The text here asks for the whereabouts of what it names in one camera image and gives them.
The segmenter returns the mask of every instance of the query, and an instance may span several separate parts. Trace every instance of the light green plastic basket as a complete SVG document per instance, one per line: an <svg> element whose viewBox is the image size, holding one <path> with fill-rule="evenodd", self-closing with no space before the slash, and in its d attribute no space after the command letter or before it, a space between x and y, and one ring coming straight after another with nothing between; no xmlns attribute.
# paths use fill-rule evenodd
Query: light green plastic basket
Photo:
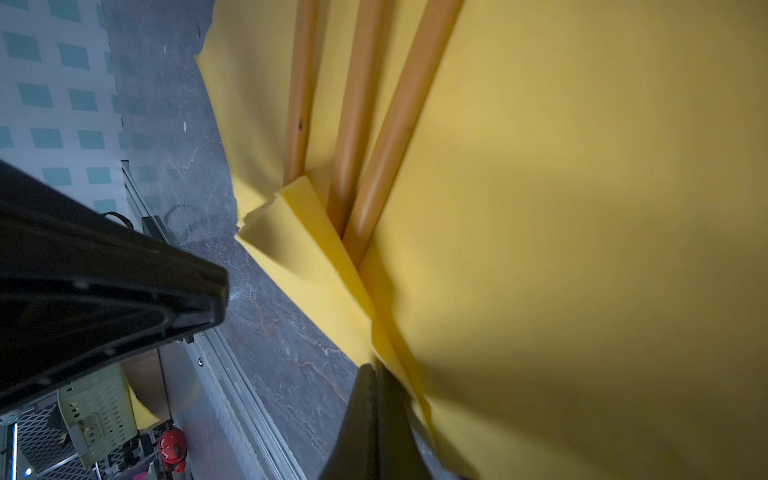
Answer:
<svg viewBox="0 0 768 480"><path fill-rule="evenodd" d="M138 434L120 363L61 387L58 408L85 468Z"/></svg>

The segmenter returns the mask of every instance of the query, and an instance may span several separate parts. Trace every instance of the wooden dowel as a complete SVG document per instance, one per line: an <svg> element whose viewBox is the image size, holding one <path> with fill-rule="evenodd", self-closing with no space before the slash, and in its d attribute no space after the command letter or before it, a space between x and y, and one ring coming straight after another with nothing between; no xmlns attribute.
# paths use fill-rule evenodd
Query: wooden dowel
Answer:
<svg viewBox="0 0 768 480"><path fill-rule="evenodd" d="M461 7L462 0L429 0L424 9L344 231L356 266L384 210Z"/></svg>
<svg viewBox="0 0 768 480"><path fill-rule="evenodd" d="M368 133L375 93L376 62L380 61L387 0L360 0L357 24L346 77L344 103L336 139L336 153L328 193L328 218L339 235L344 233L349 212L355 202L357 180L364 155L364 136Z"/></svg>
<svg viewBox="0 0 768 480"><path fill-rule="evenodd" d="M315 55L319 0L299 0L293 33L293 60L288 94L288 127L283 184L304 175L306 140L312 107L312 63Z"/></svg>

